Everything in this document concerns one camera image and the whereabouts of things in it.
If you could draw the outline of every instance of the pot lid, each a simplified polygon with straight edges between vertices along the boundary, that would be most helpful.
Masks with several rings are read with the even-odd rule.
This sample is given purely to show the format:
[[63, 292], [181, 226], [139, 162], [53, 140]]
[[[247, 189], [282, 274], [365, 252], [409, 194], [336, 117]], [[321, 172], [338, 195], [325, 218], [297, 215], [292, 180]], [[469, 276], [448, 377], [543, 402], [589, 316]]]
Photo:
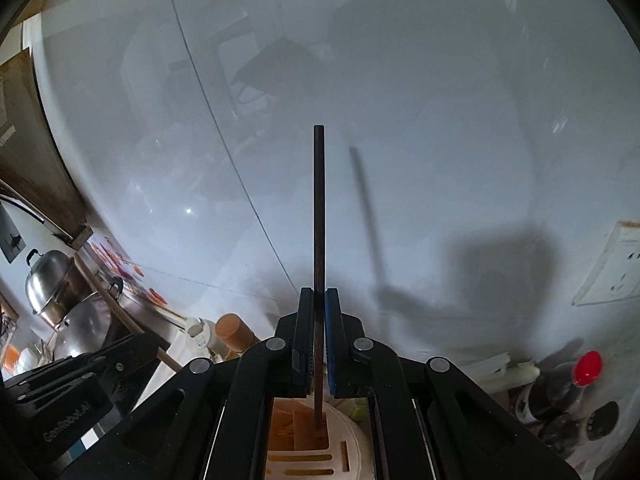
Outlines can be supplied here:
[[73, 260], [62, 251], [52, 250], [40, 256], [31, 266], [30, 260], [35, 254], [40, 253], [34, 249], [27, 256], [27, 264], [31, 267], [31, 271], [24, 284], [24, 290], [33, 311], [37, 314], [58, 291], [69, 268], [73, 265]]
[[53, 355], [56, 360], [77, 357], [102, 348], [111, 325], [111, 311], [107, 303], [94, 292], [78, 303], [63, 319]]

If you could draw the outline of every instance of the dark bottle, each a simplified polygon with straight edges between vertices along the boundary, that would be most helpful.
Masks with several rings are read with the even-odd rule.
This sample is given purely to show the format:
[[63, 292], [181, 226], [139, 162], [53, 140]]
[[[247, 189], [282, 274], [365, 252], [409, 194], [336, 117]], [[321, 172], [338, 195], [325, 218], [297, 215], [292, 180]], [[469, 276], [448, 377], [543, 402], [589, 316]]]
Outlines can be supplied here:
[[587, 352], [575, 363], [563, 363], [540, 376], [518, 396], [516, 418], [523, 424], [553, 420], [580, 400], [584, 387], [602, 371], [602, 357]]
[[563, 413], [547, 422], [540, 429], [538, 438], [566, 460], [581, 444], [610, 434], [616, 427], [619, 416], [620, 409], [614, 400], [579, 420], [573, 420], [569, 413]]

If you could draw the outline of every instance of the dark wooden stick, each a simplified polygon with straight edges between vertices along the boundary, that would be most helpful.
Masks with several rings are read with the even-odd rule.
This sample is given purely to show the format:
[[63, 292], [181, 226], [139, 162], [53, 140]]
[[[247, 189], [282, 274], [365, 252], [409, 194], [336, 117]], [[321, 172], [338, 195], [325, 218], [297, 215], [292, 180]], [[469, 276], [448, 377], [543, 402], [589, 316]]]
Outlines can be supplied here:
[[314, 126], [314, 422], [322, 425], [324, 377], [324, 126]]

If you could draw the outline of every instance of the soy sauce bottle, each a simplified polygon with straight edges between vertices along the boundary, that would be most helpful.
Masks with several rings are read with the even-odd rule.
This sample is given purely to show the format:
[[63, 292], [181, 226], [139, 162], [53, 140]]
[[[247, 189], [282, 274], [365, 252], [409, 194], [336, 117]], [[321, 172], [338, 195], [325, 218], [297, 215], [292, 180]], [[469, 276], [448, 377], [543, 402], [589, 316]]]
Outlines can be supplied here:
[[553, 420], [580, 401], [584, 387], [593, 383], [601, 371], [602, 357], [591, 351], [575, 363], [563, 363], [540, 374], [518, 396], [516, 418], [523, 424]]

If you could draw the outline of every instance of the red bottle cap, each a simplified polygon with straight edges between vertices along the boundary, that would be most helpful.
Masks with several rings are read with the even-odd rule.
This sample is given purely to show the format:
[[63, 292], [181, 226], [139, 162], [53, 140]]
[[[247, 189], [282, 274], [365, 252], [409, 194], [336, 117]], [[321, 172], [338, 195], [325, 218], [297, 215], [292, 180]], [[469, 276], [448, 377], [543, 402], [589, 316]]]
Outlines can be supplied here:
[[592, 350], [583, 355], [574, 365], [572, 376], [576, 386], [587, 386], [593, 383], [602, 371], [602, 357]]

